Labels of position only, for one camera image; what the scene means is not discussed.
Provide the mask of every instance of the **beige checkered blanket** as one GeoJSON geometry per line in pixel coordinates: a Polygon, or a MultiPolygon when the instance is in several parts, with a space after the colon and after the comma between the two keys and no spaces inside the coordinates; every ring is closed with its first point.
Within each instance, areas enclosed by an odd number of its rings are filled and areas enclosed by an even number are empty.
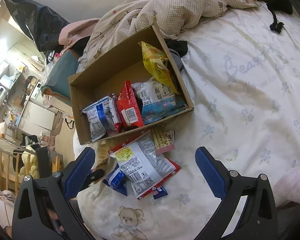
{"type": "Polygon", "coordinates": [[[153,24],[154,17],[164,38],[193,28],[201,17],[221,16],[227,6],[244,9],[258,6],[257,0],[126,0],[107,12],[95,26],[79,58],[78,72],[129,36],[153,24]]]}

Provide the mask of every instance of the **red and white package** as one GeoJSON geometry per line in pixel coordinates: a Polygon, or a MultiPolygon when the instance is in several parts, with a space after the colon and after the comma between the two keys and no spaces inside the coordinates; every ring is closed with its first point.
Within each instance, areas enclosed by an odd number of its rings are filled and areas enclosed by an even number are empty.
{"type": "Polygon", "coordinates": [[[155,153],[151,131],[137,136],[109,151],[116,158],[124,174],[131,180],[133,192],[138,200],[160,187],[180,166],[155,153]]]}
{"type": "Polygon", "coordinates": [[[116,105],[116,101],[117,101],[117,97],[115,96],[115,94],[111,94],[109,96],[109,108],[110,108],[110,112],[112,115],[112,120],[114,122],[114,127],[116,129],[116,131],[118,133],[122,132],[122,122],[120,120],[120,116],[117,110],[117,105],[116,105]]]}
{"type": "Polygon", "coordinates": [[[144,126],[130,81],[124,82],[124,86],[116,104],[123,128],[125,130],[131,126],[144,126]]]}

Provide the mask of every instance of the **snack bag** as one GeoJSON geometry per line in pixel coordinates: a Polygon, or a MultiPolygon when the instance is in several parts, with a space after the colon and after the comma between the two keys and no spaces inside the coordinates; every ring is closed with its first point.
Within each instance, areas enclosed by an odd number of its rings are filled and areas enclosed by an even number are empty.
{"type": "Polygon", "coordinates": [[[151,127],[151,133],[154,139],[156,154],[172,151],[176,148],[170,140],[168,134],[164,132],[163,124],[157,124],[151,127]]]}
{"type": "Polygon", "coordinates": [[[153,198],[157,199],[157,198],[164,197],[166,195],[168,195],[168,192],[166,191],[166,189],[164,187],[161,186],[155,190],[155,192],[153,194],[153,198]]]}
{"type": "Polygon", "coordinates": [[[143,64],[146,70],[160,83],[171,88],[175,94],[179,94],[170,77],[167,68],[168,58],[165,53],[148,43],[141,42],[143,64]]]}
{"type": "Polygon", "coordinates": [[[122,132],[122,122],[120,121],[120,116],[119,116],[119,113],[117,110],[116,101],[117,101],[117,97],[115,96],[115,94],[112,94],[109,97],[109,108],[110,108],[110,112],[112,114],[114,127],[115,127],[116,131],[120,133],[120,132],[122,132]]]}
{"type": "Polygon", "coordinates": [[[108,187],[111,187],[115,191],[120,192],[121,194],[127,196],[127,188],[125,182],[126,175],[119,168],[117,164],[113,171],[111,171],[108,176],[102,181],[108,187]]]}
{"type": "Polygon", "coordinates": [[[124,129],[144,126],[130,81],[124,82],[116,105],[124,129]]]}
{"type": "Polygon", "coordinates": [[[176,95],[170,87],[162,85],[154,77],[147,82],[131,85],[136,97],[142,100],[141,116],[144,124],[176,114],[185,106],[181,95],[176,95]]]}
{"type": "Polygon", "coordinates": [[[109,98],[106,96],[82,110],[82,113],[87,115],[90,124],[92,141],[100,139],[106,132],[109,136],[119,132],[114,125],[109,98]]]}
{"type": "Polygon", "coordinates": [[[166,134],[167,134],[167,136],[169,137],[170,141],[171,141],[172,143],[174,143],[174,142],[175,142],[175,138],[174,138],[174,130],[170,130],[170,131],[166,132],[166,134]]]}
{"type": "Polygon", "coordinates": [[[124,174],[131,180],[135,196],[140,200],[180,170],[180,166],[156,155],[151,132],[139,133],[109,151],[124,174]]]}

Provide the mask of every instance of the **teal cushion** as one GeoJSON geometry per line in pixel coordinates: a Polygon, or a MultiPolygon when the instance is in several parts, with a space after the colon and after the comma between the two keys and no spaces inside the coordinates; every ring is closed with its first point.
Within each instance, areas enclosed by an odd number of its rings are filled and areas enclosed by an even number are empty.
{"type": "Polygon", "coordinates": [[[41,87],[44,91],[47,87],[59,95],[70,100],[70,87],[68,77],[75,74],[78,69],[78,57],[72,50],[67,50],[54,65],[51,70],[47,82],[41,87]]]}

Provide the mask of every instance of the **blue gripper pad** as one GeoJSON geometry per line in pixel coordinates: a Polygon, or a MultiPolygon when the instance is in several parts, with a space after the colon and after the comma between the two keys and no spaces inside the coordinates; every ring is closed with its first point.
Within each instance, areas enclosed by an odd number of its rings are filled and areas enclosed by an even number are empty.
{"type": "Polygon", "coordinates": [[[224,200],[226,197],[226,183],[215,166],[205,155],[202,148],[204,147],[200,147],[195,151],[195,162],[197,163],[214,196],[224,200]]]}
{"type": "Polygon", "coordinates": [[[66,201],[77,196],[90,173],[95,159],[94,149],[86,147],[75,161],[67,165],[63,171],[66,180],[62,181],[64,188],[63,196],[66,201]]]}

